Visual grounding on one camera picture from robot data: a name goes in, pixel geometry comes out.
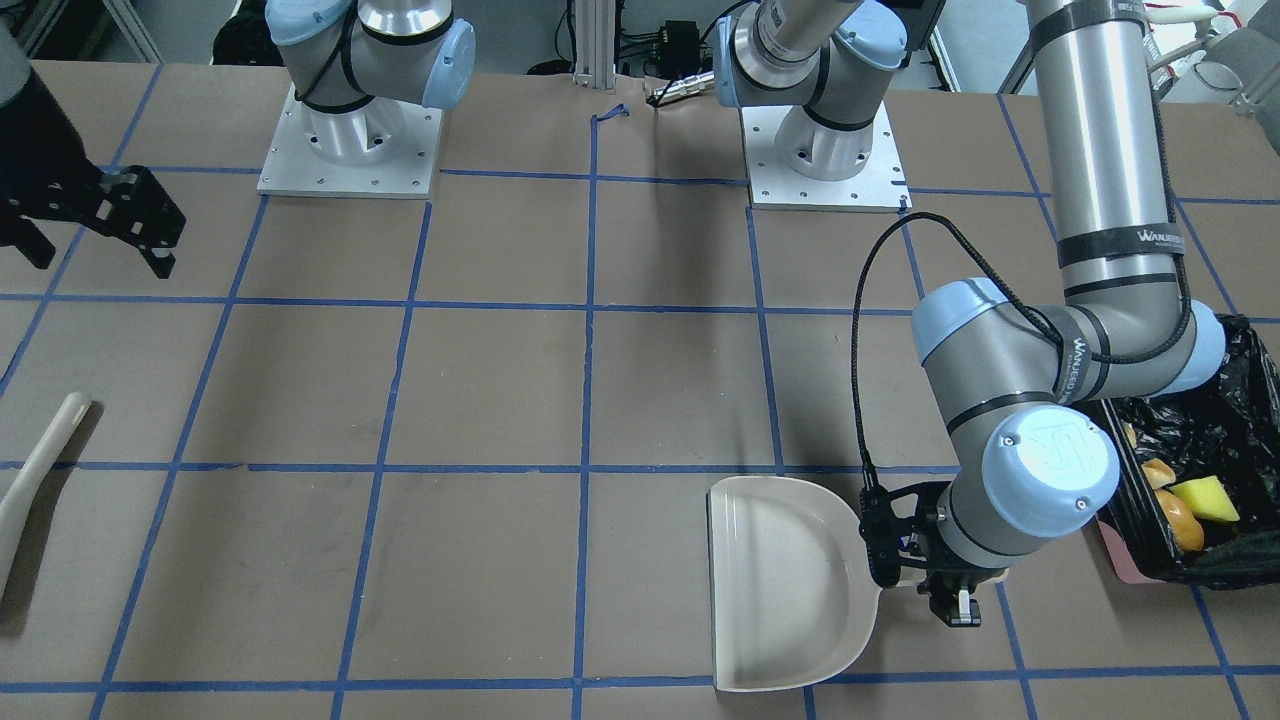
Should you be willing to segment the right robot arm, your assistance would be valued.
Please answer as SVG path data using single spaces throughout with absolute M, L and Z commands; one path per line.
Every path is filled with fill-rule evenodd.
M 269 1 L 291 74 L 257 182 L 268 196 L 428 199 L 442 117 L 463 99 L 474 27 L 449 1 Z M 1 242 L 46 269 L 38 222 L 65 222 L 137 250 L 172 274 L 186 214 L 142 165 L 106 172 L 12 33 L 3 33 Z

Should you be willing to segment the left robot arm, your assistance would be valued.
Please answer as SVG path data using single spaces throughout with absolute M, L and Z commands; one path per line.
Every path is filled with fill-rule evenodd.
M 1206 383 L 1225 352 L 1220 322 L 1190 296 L 1172 208 L 1140 1 L 1029 1 L 1059 231 L 1061 304 L 1024 304 L 983 258 L 982 277 L 927 295 L 916 355 L 959 460 L 950 482 L 897 492 L 861 451 L 865 584 L 920 569 L 932 611 L 977 626 L 973 591 L 1087 524 L 1115 495 L 1117 441 L 1076 410 Z

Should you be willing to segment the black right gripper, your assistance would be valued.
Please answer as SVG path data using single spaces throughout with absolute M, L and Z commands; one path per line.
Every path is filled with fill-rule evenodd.
M 159 278 L 170 277 L 186 215 L 142 165 L 101 172 L 38 72 L 27 60 L 3 61 L 1 247 L 47 270 L 50 240 L 23 218 L 73 222 L 136 249 Z

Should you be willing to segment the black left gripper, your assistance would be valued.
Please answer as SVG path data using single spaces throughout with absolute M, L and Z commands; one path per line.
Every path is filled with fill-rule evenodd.
M 974 592 L 1001 573 L 960 559 L 945 543 L 940 497 L 947 487 L 946 480 L 925 480 L 887 489 L 878 480 L 865 480 L 859 493 L 859 533 L 878 587 L 896 587 L 905 568 L 923 570 L 925 579 L 918 588 L 928 596 L 931 612 L 950 628 L 978 628 L 983 619 Z

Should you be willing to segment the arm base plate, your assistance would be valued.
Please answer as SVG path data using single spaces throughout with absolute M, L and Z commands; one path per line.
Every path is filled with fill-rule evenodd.
M 913 206 L 884 104 L 869 126 L 836 131 L 800 106 L 740 110 L 758 210 L 896 213 Z
M 256 190 L 266 196 L 429 200 L 445 113 L 375 97 L 320 113 L 288 90 Z

